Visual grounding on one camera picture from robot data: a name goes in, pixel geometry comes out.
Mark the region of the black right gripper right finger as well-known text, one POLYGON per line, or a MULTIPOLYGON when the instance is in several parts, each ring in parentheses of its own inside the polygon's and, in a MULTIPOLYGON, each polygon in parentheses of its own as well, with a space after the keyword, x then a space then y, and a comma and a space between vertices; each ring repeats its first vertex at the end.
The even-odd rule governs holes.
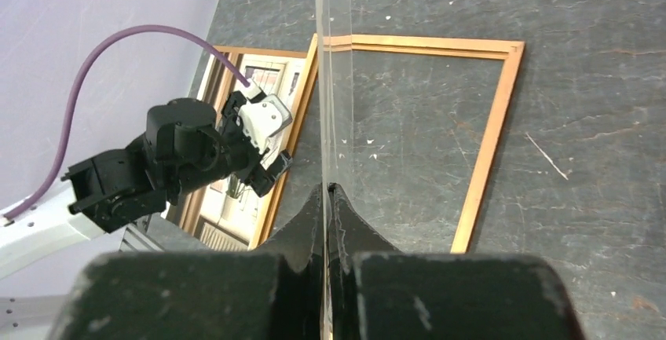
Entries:
POLYGON ((399 251, 328 187, 336 339, 582 339, 564 283, 525 254, 399 251))

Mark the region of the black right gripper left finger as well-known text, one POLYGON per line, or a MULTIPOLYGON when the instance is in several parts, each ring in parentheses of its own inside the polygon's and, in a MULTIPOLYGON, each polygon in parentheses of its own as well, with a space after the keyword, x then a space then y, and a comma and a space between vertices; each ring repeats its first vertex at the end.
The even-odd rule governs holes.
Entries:
POLYGON ((302 209, 257 249, 194 251, 160 261, 187 339, 317 339, 320 215, 315 187, 302 209))

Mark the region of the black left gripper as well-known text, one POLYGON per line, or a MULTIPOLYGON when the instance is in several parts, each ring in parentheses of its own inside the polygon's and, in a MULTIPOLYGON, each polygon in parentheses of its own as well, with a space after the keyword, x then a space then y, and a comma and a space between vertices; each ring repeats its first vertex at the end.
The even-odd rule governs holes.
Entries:
POLYGON ((229 95, 221 110, 218 132, 221 137, 221 159, 225 162, 225 172, 221 177, 235 177, 258 197, 264 197, 291 167, 293 158, 289 151, 283 150, 272 163, 264 165, 265 157, 273 149, 269 146, 269 149, 261 154, 250 138, 243 134, 238 110, 245 103, 245 97, 237 90, 229 95))

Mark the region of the clear acrylic glass sheet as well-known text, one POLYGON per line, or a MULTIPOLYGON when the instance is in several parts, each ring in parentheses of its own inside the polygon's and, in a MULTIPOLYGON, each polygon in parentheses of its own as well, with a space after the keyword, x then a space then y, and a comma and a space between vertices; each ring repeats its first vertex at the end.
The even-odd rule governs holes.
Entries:
POLYGON ((335 191, 353 186, 353 48, 351 0, 316 0, 320 140, 324 189, 324 335, 342 338, 335 191))

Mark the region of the golden wooden picture frame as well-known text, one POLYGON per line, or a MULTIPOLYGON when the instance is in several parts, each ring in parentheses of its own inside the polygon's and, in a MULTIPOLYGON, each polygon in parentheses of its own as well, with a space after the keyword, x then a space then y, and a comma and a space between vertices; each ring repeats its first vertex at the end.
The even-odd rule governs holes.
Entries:
POLYGON ((380 53, 407 53, 440 57, 501 60, 503 62, 478 157, 471 174, 466 198, 452 241, 452 254, 469 251, 485 196, 503 125, 518 77, 526 43, 523 41, 433 38, 399 35, 325 36, 324 48, 335 52, 360 50, 380 53))

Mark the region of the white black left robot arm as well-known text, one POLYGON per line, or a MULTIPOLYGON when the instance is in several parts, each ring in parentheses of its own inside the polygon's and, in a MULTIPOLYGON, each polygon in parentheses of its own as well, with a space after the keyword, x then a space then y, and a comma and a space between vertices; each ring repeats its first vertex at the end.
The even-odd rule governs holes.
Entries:
POLYGON ((223 109, 193 98, 151 108, 145 132, 125 148, 70 166, 64 180, 74 201, 63 209, 33 209, 1 227, 1 274, 65 247, 124 228, 177 204, 183 195, 234 177, 258 197, 291 166, 270 141, 290 125, 288 107, 274 94, 233 92, 223 109))

